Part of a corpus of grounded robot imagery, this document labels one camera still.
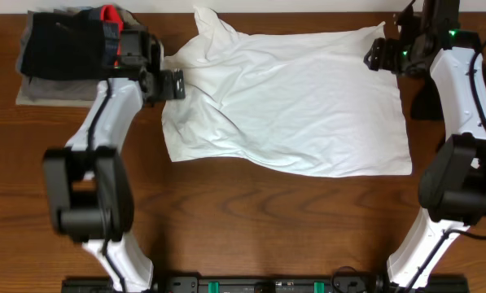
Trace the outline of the white t-shirt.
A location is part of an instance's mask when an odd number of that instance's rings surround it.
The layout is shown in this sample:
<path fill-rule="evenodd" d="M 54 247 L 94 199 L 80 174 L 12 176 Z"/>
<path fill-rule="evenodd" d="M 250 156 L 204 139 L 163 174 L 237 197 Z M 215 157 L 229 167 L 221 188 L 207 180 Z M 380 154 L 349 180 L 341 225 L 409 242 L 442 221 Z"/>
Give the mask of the white t-shirt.
<path fill-rule="evenodd" d="M 174 162 L 234 157 L 310 177 L 412 172 L 397 80 L 364 64 L 382 25 L 289 35 L 236 31 L 207 8 L 169 68 L 186 97 L 162 127 Z"/>

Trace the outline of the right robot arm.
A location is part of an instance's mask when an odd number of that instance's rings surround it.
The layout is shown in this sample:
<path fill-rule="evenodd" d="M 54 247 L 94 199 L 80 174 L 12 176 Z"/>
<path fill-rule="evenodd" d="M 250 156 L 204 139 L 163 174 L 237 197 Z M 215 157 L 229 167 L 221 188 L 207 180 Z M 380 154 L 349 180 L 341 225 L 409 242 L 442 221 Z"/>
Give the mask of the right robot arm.
<path fill-rule="evenodd" d="M 458 21 L 459 2 L 408 5 L 396 17 L 398 38 L 378 38 L 364 61 L 372 71 L 427 77 L 444 119 L 444 143 L 418 184 L 418 215 L 387 259 L 372 292 L 466 292 L 461 275 L 435 275 L 453 241 L 486 217 L 485 42 Z"/>

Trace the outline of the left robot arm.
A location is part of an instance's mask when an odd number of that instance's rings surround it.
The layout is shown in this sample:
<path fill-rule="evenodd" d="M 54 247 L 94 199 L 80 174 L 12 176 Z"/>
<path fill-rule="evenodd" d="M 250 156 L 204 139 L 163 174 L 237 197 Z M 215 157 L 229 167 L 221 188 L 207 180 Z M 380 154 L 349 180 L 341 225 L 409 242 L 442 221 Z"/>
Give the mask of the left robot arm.
<path fill-rule="evenodd" d="M 119 49 L 81 127 L 42 160 L 54 231 L 81 244 L 107 272 L 66 278 L 63 292 L 154 290 L 154 266 L 131 231 L 134 197 L 120 153 L 145 105 L 185 97 L 184 74 L 162 67 L 164 48 L 144 27 L 120 33 Z"/>

